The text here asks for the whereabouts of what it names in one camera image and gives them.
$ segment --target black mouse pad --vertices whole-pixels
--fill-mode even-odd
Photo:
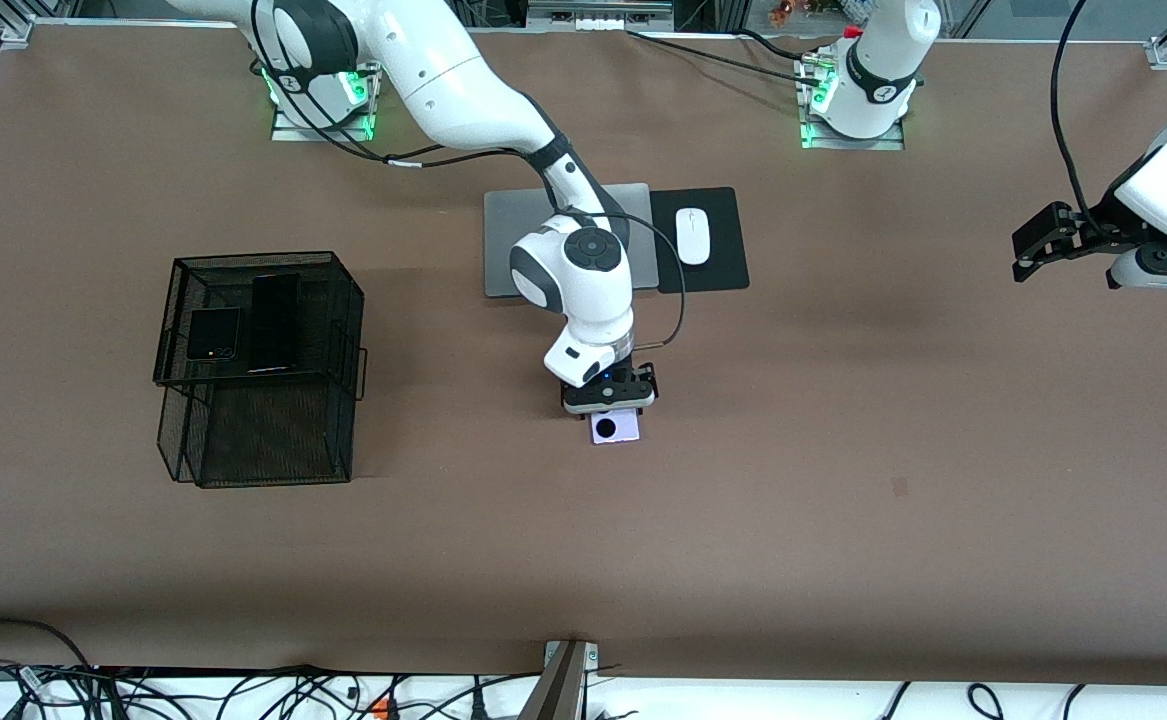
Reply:
[[[707,214],[712,251],[703,265],[685,265],[685,291],[741,291],[752,280],[747,274],[743,229],[739,225],[739,204],[733,187],[706,187],[696,190],[650,193],[651,222],[676,243],[676,210],[697,208]],[[665,242],[655,243],[659,257],[659,292],[680,292],[676,253]]]

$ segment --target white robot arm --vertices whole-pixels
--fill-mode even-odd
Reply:
[[[1118,254],[1107,286],[1167,288],[1167,127],[1089,214],[1053,202],[1014,233],[1014,279],[1083,256]]]
[[[836,56],[836,77],[811,110],[845,137],[882,137],[907,114],[916,72],[939,36],[934,0],[880,0],[861,37],[822,50]]]
[[[263,62],[281,111],[298,124],[336,124],[314,90],[323,77],[378,61],[433,141],[460,151],[518,152],[559,214],[516,242],[522,295],[564,314],[543,363],[581,387],[633,351],[628,219],[527,96],[508,88],[442,0],[175,0],[200,18],[237,23]],[[605,217],[603,214],[615,215]]]

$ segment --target wire mesh basket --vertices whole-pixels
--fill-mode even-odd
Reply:
[[[153,382],[176,482],[347,482],[365,295],[333,252],[175,260]]]

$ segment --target brown table surface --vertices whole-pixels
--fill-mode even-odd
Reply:
[[[42,27],[0,58],[0,614],[103,664],[495,673],[581,634],[630,674],[1167,681],[1167,292],[1099,259],[1011,281],[1068,195],[1049,46],[936,46],[908,151],[853,154],[799,149],[783,81],[617,33],[478,44],[603,182],[738,189],[752,287],[648,356],[642,441],[592,447],[539,363],[559,319],[482,298],[519,161],[271,142],[236,32]],[[1167,74],[1076,46],[1063,88],[1097,200]],[[385,105],[373,146],[422,144]],[[172,259],[300,249],[366,295],[356,480],[172,483]],[[642,295],[642,340],[675,309]]]

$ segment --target smartphone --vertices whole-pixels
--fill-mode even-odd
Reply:
[[[205,307],[191,312],[187,328],[189,361],[230,361],[236,357],[240,334],[240,307]]]
[[[250,372],[294,369],[299,363],[299,274],[254,278],[250,300]]]

